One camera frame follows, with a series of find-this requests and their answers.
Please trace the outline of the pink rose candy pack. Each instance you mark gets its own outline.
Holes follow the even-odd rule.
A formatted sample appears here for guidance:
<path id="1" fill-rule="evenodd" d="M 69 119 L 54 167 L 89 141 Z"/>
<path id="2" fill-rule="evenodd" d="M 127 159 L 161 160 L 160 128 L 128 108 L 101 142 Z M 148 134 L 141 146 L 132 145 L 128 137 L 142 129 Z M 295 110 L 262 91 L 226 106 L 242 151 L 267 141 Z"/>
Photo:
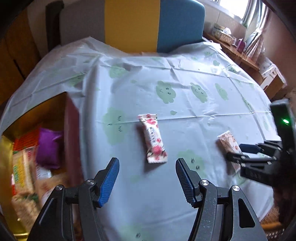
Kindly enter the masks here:
<path id="1" fill-rule="evenodd" d="M 139 114 L 138 119 L 144 129 L 144 138 L 147 145 L 147 162 L 149 164 L 166 163 L 168 154 L 159 130 L 157 114 Z"/>

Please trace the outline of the white ba zhen snack pack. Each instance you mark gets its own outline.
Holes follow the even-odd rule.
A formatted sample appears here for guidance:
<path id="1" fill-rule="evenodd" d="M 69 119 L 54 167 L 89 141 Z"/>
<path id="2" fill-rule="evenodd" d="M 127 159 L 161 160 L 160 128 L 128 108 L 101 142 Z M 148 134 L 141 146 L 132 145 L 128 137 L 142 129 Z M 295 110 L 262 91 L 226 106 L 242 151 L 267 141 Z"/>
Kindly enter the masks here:
<path id="1" fill-rule="evenodd" d="M 227 173 L 229 175 L 235 175 L 240 170 L 240 165 L 237 162 L 231 162 L 226 159 L 228 152 L 234 154 L 243 154 L 236 139 L 230 131 L 226 131 L 217 137 L 217 145 L 219 150 L 222 152 L 225 158 Z"/>

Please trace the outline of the black rolled mat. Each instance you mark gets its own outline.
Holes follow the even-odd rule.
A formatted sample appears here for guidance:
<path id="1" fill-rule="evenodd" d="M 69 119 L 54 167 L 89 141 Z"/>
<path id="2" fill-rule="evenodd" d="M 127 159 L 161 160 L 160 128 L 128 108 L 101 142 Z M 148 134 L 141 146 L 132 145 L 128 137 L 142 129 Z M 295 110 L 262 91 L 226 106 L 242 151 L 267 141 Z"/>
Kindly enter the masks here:
<path id="1" fill-rule="evenodd" d="M 64 8 L 63 1 L 54 1 L 46 5 L 46 36 L 47 46 L 50 52 L 56 46 L 61 44 L 60 37 L 60 13 Z"/>

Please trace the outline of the white green patterned tablecloth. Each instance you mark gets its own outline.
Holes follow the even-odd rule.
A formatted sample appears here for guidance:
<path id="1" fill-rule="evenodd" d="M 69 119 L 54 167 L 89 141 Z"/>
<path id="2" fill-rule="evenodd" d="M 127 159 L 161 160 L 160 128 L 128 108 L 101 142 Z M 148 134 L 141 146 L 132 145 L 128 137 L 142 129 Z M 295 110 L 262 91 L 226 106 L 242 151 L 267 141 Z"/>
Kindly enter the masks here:
<path id="1" fill-rule="evenodd" d="M 229 175 L 217 137 L 238 143 L 278 138 L 262 88 L 211 42 L 170 54 L 131 55 L 91 37 L 53 49 L 8 101 L 1 132 L 23 113 L 61 93 L 79 111 L 84 179 L 112 157 L 120 171 L 98 215 L 108 240 L 187 240 L 196 210 L 186 202 L 175 162 L 214 185 L 239 185 L 257 217 L 273 206 L 273 190 Z M 139 114 L 157 114 L 168 160 L 147 162 Z"/>

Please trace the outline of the window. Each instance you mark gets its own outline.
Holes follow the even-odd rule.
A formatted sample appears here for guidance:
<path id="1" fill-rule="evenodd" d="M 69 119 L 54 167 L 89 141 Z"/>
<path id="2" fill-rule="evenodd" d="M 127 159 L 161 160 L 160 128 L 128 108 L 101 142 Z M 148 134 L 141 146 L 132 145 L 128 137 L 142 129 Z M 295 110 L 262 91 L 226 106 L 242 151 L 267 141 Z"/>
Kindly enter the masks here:
<path id="1" fill-rule="evenodd" d="M 249 9 L 249 0 L 217 0 L 214 1 L 219 7 L 240 20 L 244 20 Z"/>

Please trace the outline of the orange round cake pack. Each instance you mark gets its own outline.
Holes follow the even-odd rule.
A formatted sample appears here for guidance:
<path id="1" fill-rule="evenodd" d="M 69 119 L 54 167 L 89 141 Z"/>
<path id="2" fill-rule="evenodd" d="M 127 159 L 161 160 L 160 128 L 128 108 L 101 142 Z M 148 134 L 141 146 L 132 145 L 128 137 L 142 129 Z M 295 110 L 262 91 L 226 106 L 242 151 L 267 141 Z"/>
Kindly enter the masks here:
<path id="1" fill-rule="evenodd" d="M 69 177 L 67 173 L 54 175 L 51 178 L 38 179 L 36 181 L 36 193 L 39 198 L 39 205 L 42 208 L 51 192 L 57 185 L 69 186 Z"/>

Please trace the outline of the white cardboard box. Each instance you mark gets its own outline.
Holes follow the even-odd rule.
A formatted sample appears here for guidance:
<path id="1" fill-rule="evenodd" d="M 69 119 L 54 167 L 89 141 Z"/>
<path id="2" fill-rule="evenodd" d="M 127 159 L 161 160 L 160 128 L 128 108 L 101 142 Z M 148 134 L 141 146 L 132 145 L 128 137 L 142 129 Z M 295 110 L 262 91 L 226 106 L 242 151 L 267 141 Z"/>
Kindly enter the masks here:
<path id="1" fill-rule="evenodd" d="M 259 66 L 259 73 L 263 78 L 260 87 L 268 98 L 272 99 L 281 89 L 286 87 L 287 82 L 278 67 L 264 54 L 260 54 L 257 65 Z"/>

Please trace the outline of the yellow green cracker pack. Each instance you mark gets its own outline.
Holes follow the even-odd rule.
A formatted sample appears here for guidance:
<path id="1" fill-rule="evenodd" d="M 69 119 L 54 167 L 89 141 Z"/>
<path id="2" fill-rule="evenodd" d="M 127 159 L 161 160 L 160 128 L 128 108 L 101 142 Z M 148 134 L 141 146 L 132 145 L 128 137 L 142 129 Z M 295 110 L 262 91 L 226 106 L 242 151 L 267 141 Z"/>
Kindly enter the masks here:
<path id="1" fill-rule="evenodd" d="M 33 194 L 35 190 L 27 151 L 14 152 L 12 165 L 16 193 Z"/>

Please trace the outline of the wooden side desk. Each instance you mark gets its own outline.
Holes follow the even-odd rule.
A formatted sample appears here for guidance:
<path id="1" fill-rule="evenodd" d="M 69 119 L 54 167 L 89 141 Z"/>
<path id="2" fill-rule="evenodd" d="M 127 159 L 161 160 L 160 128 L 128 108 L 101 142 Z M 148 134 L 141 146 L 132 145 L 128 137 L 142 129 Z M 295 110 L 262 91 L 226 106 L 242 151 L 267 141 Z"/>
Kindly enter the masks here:
<path id="1" fill-rule="evenodd" d="M 257 66 L 257 64 L 249 57 L 247 57 L 244 53 L 239 53 L 233 45 L 221 42 L 205 31 L 203 31 L 203 37 L 205 37 L 207 40 L 212 40 L 213 42 L 220 44 L 222 47 L 222 51 L 245 71 L 259 71 L 259 67 Z"/>

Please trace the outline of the purple snack pouch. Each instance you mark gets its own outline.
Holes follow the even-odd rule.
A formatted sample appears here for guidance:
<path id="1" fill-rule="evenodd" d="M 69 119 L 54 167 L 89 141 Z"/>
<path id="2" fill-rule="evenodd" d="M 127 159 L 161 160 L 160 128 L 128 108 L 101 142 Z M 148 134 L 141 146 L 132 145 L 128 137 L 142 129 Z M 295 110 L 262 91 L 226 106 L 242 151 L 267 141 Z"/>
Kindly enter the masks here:
<path id="1" fill-rule="evenodd" d="M 59 169 L 62 147 L 63 132 L 40 128 L 36 163 L 47 169 Z"/>

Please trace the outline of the large orange snack bag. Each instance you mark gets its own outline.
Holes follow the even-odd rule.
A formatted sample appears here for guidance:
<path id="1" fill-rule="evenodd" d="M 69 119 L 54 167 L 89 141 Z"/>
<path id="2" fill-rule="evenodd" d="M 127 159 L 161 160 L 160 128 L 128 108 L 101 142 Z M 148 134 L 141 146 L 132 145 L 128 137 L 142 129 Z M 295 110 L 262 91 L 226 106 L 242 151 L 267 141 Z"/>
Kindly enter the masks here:
<path id="1" fill-rule="evenodd" d="M 39 141 L 40 128 L 35 128 L 14 141 L 13 151 L 21 151 L 23 149 L 37 146 Z"/>

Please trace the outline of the red gold gift box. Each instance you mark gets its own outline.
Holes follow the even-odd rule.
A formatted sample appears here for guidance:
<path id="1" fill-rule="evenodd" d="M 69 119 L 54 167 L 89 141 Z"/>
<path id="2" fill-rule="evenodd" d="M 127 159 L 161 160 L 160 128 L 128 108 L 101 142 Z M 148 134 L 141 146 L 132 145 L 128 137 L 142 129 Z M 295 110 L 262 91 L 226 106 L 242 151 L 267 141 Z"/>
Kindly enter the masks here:
<path id="1" fill-rule="evenodd" d="M 67 173 L 69 186 L 83 182 L 79 144 L 79 111 L 67 93 L 59 94 L 23 113 L 18 119 L 1 132 L 1 222 L 10 233 L 1 233 L 1 240 L 26 240 L 29 232 L 18 219 L 11 203 L 17 195 L 13 176 L 14 141 L 23 134 L 35 129 L 46 128 L 63 132 L 61 166 L 59 169 L 47 169 L 36 163 L 38 146 L 26 148 L 30 161 L 31 175 L 36 193 L 38 179 L 51 178 L 54 175 Z"/>

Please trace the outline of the tissue box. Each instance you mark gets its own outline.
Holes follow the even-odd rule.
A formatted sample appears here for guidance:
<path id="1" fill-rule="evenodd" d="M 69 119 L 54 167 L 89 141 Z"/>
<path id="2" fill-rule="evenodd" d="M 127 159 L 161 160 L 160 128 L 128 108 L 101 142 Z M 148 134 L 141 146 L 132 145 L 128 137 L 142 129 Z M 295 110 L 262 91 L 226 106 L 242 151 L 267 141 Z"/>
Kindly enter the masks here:
<path id="1" fill-rule="evenodd" d="M 221 42 L 224 42 L 228 45 L 233 44 L 232 32 L 227 27 L 223 27 L 219 24 L 214 24 L 212 35 Z"/>

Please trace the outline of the puffed rice bar pack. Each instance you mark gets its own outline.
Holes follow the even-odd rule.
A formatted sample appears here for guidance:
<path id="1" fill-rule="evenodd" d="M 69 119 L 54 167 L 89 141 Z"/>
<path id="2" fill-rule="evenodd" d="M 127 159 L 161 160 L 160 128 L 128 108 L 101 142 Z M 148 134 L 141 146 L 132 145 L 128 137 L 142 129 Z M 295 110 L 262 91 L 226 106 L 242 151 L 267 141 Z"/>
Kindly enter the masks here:
<path id="1" fill-rule="evenodd" d="M 18 219 L 29 232 L 39 213 L 38 196 L 36 194 L 17 194 L 11 198 L 11 203 Z"/>

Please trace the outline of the purple cup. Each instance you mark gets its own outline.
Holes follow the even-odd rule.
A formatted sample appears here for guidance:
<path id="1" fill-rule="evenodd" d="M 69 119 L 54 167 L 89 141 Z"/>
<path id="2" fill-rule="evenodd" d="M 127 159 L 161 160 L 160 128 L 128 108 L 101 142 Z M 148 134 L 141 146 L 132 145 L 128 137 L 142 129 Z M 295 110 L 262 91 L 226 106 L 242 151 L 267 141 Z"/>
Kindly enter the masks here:
<path id="1" fill-rule="evenodd" d="M 236 47 L 236 50 L 239 52 L 239 53 L 242 53 L 244 48 L 245 48 L 245 45 L 246 43 L 243 41 L 242 38 L 240 38 L 238 41 L 237 41 L 237 47 Z"/>

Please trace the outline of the wicker chair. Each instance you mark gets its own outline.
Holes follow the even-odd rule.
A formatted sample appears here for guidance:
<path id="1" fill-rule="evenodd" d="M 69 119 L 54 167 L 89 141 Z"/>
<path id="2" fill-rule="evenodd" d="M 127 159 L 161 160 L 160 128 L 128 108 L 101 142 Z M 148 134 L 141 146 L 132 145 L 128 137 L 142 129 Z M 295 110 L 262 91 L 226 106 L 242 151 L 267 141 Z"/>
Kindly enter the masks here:
<path id="1" fill-rule="evenodd" d="M 273 206 L 260 224 L 268 240 L 277 241 L 285 231 L 283 225 L 279 222 L 279 209 Z"/>

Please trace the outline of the grey yellow blue sofa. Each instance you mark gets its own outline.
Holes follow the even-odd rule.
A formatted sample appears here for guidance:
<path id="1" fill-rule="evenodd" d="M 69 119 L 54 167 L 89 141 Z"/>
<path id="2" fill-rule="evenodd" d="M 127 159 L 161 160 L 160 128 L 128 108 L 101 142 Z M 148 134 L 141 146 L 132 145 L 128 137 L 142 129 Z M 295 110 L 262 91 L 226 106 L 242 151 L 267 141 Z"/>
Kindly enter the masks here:
<path id="1" fill-rule="evenodd" d="M 170 53 L 202 41 L 198 1 L 76 1 L 60 13 L 61 44 L 93 37 L 126 53 Z"/>

